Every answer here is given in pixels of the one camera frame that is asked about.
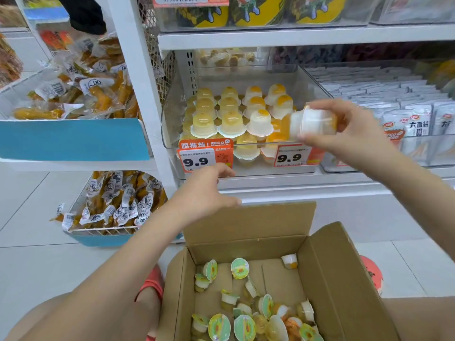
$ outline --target red shoe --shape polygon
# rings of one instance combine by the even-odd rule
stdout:
[[[153,270],[147,276],[147,278],[144,282],[144,285],[142,285],[141,289],[137,293],[136,298],[134,300],[136,300],[139,293],[144,288],[147,288],[147,287],[153,287],[155,289],[156,293],[158,294],[158,298],[160,298],[160,302],[162,304],[163,303],[163,292],[164,292],[164,280],[161,275],[161,269],[158,266],[158,264],[155,266],[155,268],[153,268]],[[147,335],[147,341],[155,341],[155,338]]]

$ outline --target black fabric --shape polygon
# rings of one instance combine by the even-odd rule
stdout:
[[[59,0],[70,15],[70,25],[88,34],[106,33],[101,7],[95,0]]]

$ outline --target person's right hand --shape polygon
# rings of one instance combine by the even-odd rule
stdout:
[[[304,144],[324,149],[339,160],[380,180],[380,172],[404,157],[384,134],[372,112],[342,99],[307,103],[310,108],[332,111],[338,117],[336,135],[301,134]]]

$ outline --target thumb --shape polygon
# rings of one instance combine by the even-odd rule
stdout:
[[[220,194],[219,202],[222,207],[236,207],[242,205],[242,200],[238,197]]]
[[[297,136],[304,144],[317,147],[326,151],[332,151],[336,144],[335,135],[300,134]]]

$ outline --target open cardboard box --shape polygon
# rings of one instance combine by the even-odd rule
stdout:
[[[230,263],[250,264],[261,295],[293,305],[309,299],[325,341],[399,340],[394,323],[373,286],[349,236],[339,222],[312,236],[315,202],[224,209],[187,227],[187,247],[168,266],[157,341],[189,341],[191,315],[212,317],[221,308],[222,289],[240,295],[245,280],[235,280]],[[281,256],[297,253],[297,269]],[[203,293],[194,291],[194,274],[209,260],[218,275]]]

